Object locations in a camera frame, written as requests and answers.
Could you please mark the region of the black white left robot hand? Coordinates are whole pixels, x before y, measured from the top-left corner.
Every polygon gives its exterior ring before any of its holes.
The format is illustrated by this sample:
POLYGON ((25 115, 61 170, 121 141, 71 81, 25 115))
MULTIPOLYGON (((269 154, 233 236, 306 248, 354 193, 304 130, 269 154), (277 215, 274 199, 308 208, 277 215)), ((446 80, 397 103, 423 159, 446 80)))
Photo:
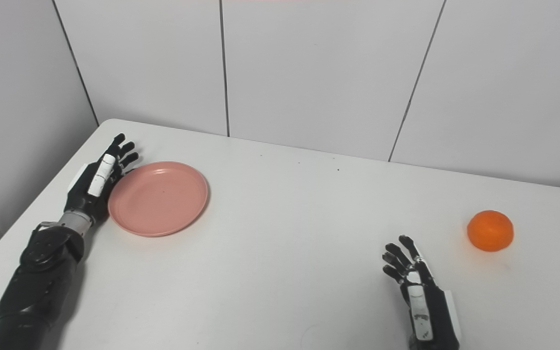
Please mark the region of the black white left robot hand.
POLYGON ((127 174, 126 168, 139 159, 135 144, 120 133, 95 161, 84 166, 71 186, 64 212, 81 212, 94 224, 107 217, 107 204, 116 184, 127 174))

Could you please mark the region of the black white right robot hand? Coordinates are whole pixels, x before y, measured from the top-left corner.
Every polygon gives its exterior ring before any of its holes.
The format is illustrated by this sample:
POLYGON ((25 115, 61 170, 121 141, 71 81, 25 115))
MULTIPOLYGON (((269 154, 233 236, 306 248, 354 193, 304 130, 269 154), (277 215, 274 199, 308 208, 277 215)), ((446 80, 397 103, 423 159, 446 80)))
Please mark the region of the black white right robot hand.
POLYGON ((409 309, 410 350, 458 350, 460 326, 453 295, 436 283, 413 239, 400 235, 400 245, 388 243, 383 272, 399 286, 409 309))

